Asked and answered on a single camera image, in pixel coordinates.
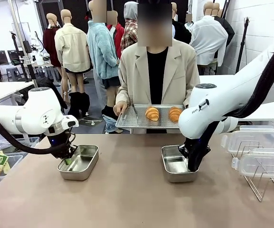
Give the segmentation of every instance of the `light blue fuzzy jacket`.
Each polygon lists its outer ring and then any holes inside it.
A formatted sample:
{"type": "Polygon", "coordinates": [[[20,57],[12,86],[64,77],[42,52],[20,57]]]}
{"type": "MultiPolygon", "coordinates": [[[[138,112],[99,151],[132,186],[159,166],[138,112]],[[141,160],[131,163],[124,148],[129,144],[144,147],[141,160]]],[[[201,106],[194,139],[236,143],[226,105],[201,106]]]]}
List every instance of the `light blue fuzzy jacket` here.
{"type": "Polygon", "coordinates": [[[118,76],[114,41],[104,23],[95,23],[92,20],[88,22],[87,42],[98,76],[102,79],[118,76]]]}

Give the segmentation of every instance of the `croissant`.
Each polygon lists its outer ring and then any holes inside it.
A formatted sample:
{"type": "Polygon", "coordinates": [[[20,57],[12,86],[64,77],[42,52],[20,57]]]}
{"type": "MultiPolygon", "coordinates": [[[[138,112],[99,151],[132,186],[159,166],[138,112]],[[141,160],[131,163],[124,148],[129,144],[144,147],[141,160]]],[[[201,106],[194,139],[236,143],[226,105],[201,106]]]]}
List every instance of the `croissant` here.
{"type": "Polygon", "coordinates": [[[170,108],[169,119],[172,122],[177,123],[178,119],[179,119],[179,115],[181,114],[181,112],[182,112],[182,110],[180,108],[177,108],[177,107],[170,108]]]}
{"type": "Polygon", "coordinates": [[[159,111],[158,111],[158,109],[150,106],[146,110],[146,117],[149,120],[157,121],[159,119],[159,111]]]}

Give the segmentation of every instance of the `plaid shirt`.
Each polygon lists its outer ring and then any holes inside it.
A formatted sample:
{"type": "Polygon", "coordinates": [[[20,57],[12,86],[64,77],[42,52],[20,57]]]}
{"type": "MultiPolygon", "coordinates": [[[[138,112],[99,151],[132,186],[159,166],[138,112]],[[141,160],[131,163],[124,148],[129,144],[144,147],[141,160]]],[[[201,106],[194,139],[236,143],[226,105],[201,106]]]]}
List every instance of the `plaid shirt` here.
{"type": "Polygon", "coordinates": [[[124,34],[121,39],[121,53],[124,49],[137,43],[137,20],[126,19],[124,34]]]}

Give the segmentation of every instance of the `hand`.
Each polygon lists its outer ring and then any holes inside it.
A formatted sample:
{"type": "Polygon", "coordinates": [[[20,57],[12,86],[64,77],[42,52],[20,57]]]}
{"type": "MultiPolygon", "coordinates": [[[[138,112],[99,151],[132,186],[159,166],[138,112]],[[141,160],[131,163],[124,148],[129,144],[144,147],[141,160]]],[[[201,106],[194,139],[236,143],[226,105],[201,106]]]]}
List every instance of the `hand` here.
{"type": "Polygon", "coordinates": [[[114,113],[116,114],[116,116],[119,116],[120,114],[124,113],[126,109],[127,109],[127,103],[124,101],[119,101],[114,106],[114,113]]]}

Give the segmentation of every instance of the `black skirt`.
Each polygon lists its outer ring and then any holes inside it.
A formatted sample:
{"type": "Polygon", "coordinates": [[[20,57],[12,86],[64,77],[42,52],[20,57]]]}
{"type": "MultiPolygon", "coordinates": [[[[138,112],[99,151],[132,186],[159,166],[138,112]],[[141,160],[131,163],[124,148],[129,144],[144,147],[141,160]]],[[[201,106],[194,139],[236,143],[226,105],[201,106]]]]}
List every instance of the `black skirt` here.
{"type": "Polygon", "coordinates": [[[108,79],[103,79],[102,83],[105,89],[108,89],[110,86],[120,86],[120,80],[118,76],[111,77],[108,79]]]}

